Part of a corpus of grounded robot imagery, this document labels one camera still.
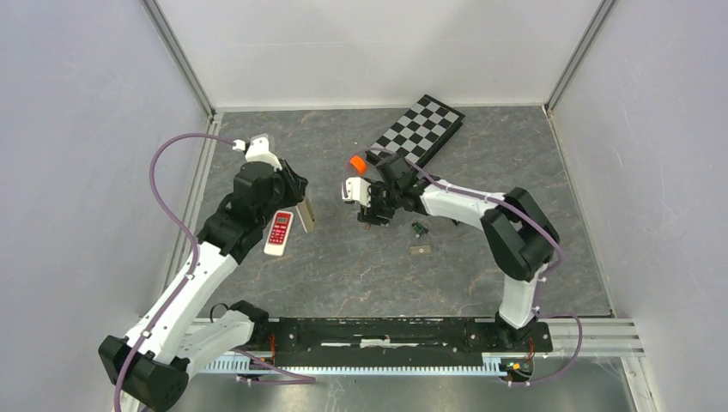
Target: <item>black and white checkerboard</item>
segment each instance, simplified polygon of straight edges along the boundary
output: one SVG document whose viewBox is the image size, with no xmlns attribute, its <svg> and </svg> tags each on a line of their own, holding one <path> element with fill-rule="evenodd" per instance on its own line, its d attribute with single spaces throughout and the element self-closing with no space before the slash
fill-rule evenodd
<svg viewBox="0 0 728 412">
<path fill-rule="evenodd" d="M 463 113 L 425 94 L 372 148 L 386 148 L 424 167 L 463 125 L 464 117 Z M 376 165 L 387 155 L 370 151 L 367 161 Z"/>
</svg>

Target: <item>gray floor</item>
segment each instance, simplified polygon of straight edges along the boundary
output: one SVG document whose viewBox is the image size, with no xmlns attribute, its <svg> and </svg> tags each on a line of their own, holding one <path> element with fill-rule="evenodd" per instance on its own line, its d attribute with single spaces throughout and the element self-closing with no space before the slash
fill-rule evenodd
<svg viewBox="0 0 728 412">
<path fill-rule="evenodd" d="M 536 374 L 563 360 L 538 360 Z M 635 411 L 619 359 L 579 359 L 558 379 L 508 390 L 496 378 L 318 376 L 315 385 L 248 388 L 229 375 L 197 375 L 175 412 Z"/>
<path fill-rule="evenodd" d="M 539 107 L 462 108 L 464 126 L 427 169 L 451 183 L 482 191 L 524 187 L 561 234 L 567 262 L 543 288 L 543 312 L 610 312 L 604 287 L 549 125 Z M 358 208 L 340 198 L 343 165 L 404 109 L 227 113 L 221 136 L 248 139 L 268 133 L 275 153 L 309 179 L 318 221 L 313 234 L 299 222 L 283 257 L 255 248 L 215 291 L 217 302 L 248 300 L 271 316 L 491 316 L 501 302 L 503 275 L 485 236 L 400 210 L 389 228 L 365 230 Z M 199 226 L 232 190 L 243 157 L 217 145 Z M 415 239 L 410 227 L 430 229 Z M 433 253 L 410 256 L 409 247 Z"/>
</svg>

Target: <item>orange cap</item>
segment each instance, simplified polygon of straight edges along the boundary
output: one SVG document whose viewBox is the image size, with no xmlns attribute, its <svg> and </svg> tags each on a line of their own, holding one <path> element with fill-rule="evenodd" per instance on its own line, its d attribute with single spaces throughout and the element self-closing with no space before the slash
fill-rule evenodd
<svg viewBox="0 0 728 412">
<path fill-rule="evenodd" d="M 349 159 L 349 164 L 356 169 L 359 174 L 364 174 L 367 171 L 367 163 L 359 156 L 354 156 Z"/>
</svg>

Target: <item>remote control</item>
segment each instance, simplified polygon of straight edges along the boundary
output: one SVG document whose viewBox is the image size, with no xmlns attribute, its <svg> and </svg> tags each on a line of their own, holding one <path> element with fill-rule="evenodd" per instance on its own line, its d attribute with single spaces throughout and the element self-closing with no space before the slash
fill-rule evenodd
<svg viewBox="0 0 728 412">
<path fill-rule="evenodd" d="M 268 233 L 268 240 L 265 241 L 263 253 L 271 256 L 283 256 L 293 221 L 293 213 L 284 210 L 276 212 L 273 222 L 270 224 L 270 233 Z"/>
</svg>

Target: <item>white wall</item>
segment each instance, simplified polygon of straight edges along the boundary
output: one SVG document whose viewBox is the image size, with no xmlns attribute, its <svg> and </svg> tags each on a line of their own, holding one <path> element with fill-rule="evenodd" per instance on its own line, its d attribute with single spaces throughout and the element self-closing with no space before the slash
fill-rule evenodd
<svg viewBox="0 0 728 412">
<path fill-rule="evenodd" d="M 176 234 L 149 160 L 205 117 L 138 1 L 3 2 L 0 16 L 0 410 L 109 410 L 96 350 L 149 309 Z M 175 209 L 197 147 L 161 160 Z"/>
<path fill-rule="evenodd" d="M 599 0 L 160 0 L 217 107 L 541 104 Z"/>
<path fill-rule="evenodd" d="M 666 411 L 725 410 L 728 3 L 618 2 L 555 109 L 615 305 Z"/>
</svg>

